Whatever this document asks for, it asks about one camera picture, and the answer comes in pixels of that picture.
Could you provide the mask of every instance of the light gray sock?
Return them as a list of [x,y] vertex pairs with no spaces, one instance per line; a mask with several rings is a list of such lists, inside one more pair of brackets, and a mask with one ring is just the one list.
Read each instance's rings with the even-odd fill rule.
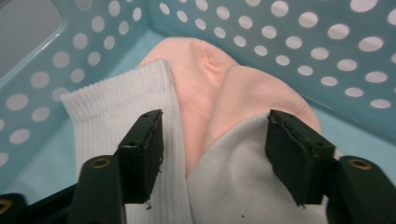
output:
[[327,223],[323,204],[297,207],[274,174],[267,116],[232,128],[195,165],[187,178],[194,223]]
[[78,170],[112,155],[137,118],[163,111],[163,164],[146,204],[126,206],[128,223],[191,223],[184,143],[174,83],[165,61],[155,61],[62,97],[74,124]]

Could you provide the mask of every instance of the sock cuff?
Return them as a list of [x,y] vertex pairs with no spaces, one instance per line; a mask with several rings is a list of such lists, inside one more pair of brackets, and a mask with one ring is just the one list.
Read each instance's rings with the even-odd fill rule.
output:
[[129,104],[135,97],[145,98],[145,94],[171,89],[169,74],[166,61],[158,60],[64,94],[61,99],[73,123],[81,123]]

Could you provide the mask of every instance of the laundry basket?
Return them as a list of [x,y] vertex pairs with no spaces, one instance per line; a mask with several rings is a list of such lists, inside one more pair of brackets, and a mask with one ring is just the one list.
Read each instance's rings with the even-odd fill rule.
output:
[[312,105],[326,138],[396,183],[396,1],[53,3],[61,26],[0,80],[0,193],[32,203],[75,183],[60,95],[135,68],[167,36],[206,40],[282,79]]

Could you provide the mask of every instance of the sock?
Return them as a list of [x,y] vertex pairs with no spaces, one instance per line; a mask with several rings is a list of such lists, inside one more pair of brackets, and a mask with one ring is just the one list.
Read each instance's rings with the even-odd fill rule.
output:
[[314,111],[286,83],[254,68],[230,67],[209,122],[204,151],[236,124],[271,109],[290,113],[320,133]]
[[75,129],[78,170],[84,161],[112,155],[137,118],[163,111],[163,164],[146,204],[126,206],[128,223],[191,223],[181,117],[164,61],[98,82],[62,97]]
[[265,157],[268,114],[213,144],[187,178],[194,223],[327,223],[325,205],[298,207]]
[[187,175],[203,154],[207,127],[225,72],[237,62],[205,41],[181,37],[166,38],[140,64],[158,59],[168,62],[175,81]]

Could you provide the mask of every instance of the pink sock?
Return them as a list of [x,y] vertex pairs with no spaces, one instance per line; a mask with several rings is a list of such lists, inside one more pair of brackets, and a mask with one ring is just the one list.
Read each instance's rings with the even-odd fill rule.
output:
[[270,109],[291,113],[320,133],[315,113],[286,83],[254,68],[230,67],[209,122],[204,151],[238,123]]
[[209,120],[227,69],[238,63],[222,50],[194,38],[166,38],[139,64],[168,62],[179,101],[188,174],[203,154]]

